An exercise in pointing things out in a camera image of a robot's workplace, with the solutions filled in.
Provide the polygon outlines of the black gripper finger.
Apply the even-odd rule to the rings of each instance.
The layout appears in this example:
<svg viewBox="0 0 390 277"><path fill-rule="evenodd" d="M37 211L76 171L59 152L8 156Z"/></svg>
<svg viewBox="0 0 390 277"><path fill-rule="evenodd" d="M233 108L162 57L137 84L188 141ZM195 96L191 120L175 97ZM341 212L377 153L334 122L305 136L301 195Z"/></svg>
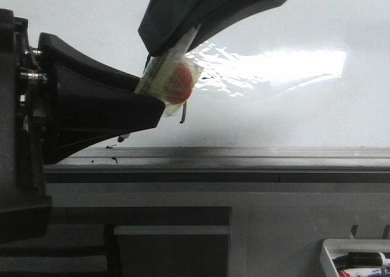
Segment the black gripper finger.
<svg viewBox="0 0 390 277"><path fill-rule="evenodd" d="M254 14L287 0L150 0L138 33L150 56L173 47L191 28L198 27L189 49Z"/></svg>
<svg viewBox="0 0 390 277"><path fill-rule="evenodd" d="M40 34L38 48L47 76L46 164L112 137L157 127L165 104L136 94L138 77L82 54L54 34Z"/></svg>

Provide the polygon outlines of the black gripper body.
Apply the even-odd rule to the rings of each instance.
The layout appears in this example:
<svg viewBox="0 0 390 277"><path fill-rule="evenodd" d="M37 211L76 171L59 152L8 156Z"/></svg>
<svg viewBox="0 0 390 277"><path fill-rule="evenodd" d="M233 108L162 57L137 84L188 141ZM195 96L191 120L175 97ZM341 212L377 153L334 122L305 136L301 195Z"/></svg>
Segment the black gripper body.
<svg viewBox="0 0 390 277"><path fill-rule="evenodd" d="M42 76L27 27L26 19L1 9L1 243L43 236L52 204L32 113L32 92Z"/></svg>

